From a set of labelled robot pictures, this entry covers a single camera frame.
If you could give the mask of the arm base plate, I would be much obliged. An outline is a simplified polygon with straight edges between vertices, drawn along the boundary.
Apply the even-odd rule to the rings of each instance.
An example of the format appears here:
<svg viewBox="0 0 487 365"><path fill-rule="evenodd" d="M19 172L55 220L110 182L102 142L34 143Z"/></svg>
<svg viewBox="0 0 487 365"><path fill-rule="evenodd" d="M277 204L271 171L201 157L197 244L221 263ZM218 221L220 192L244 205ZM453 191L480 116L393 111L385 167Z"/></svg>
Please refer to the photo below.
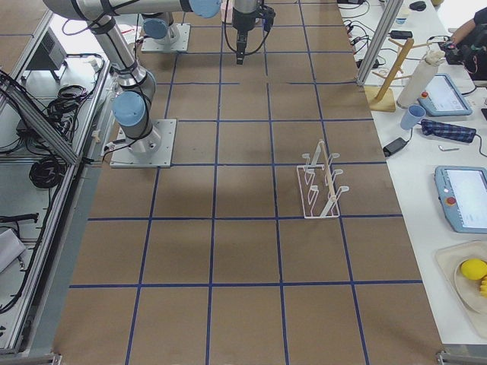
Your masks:
<svg viewBox="0 0 487 365"><path fill-rule="evenodd" d="M190 29L189 24L167 25L159 19L147 20L143 24L145 38L142 42L142 52L186 52L189 45Z"/></svg>
<svg viewBox="0 0 487 365"><path fill-rule="evenodd" d="M127 143L115 147L111 154L112 168L168 168L171 165L173 143L176 134L177 120L154 119L153 129L147 137L138 140L131 147Z"/></svg>

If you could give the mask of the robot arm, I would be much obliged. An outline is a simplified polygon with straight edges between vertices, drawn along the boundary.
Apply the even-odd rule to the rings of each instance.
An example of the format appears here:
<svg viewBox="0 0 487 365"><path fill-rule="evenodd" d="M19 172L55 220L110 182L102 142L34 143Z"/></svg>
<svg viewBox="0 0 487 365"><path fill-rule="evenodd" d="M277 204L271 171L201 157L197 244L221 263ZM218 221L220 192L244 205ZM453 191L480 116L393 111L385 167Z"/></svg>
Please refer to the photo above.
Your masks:
<svg viewBox="0 0 487 365"><path fill-rule="evenodd" d="M222 22L231 24L237 31L237 46L247 44L248 33L259 19L263 20L266 34L270 32L275 19L275 10L264 1L173 1L161 11L146 11L141 15L145 34L155 40L163 40L174 33L172 13L193 12L200 17L214 17L224 3Z"/></svg>
<svg viewBox="0 0 487 365"><path fill-rule="evenodd" d="M47 8L69 21L85 21L108 56L119 77L122 93L113 102L113 115L126 137L126 147L137 153L152 151L161 143L150 120L156 80L129 49L115 18L125 14L147 15L158 20L162 14L193 12L214 17L220 1L45 1Z"/></svg>

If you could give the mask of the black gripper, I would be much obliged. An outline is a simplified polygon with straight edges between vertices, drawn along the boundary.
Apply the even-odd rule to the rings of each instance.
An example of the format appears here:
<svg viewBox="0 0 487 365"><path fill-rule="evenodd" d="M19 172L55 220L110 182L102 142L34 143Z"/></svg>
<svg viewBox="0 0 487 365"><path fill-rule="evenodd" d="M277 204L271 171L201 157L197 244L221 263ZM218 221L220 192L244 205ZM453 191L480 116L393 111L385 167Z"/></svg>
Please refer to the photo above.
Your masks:
<svg viewBox="0 0 487 365"><path fill-rule="evenodd" d="M247 32L243 32L239 30L237 32L237 42L236 42L236 62L238 65L242 65L244 63L246 48L247 48Z"/></svg>

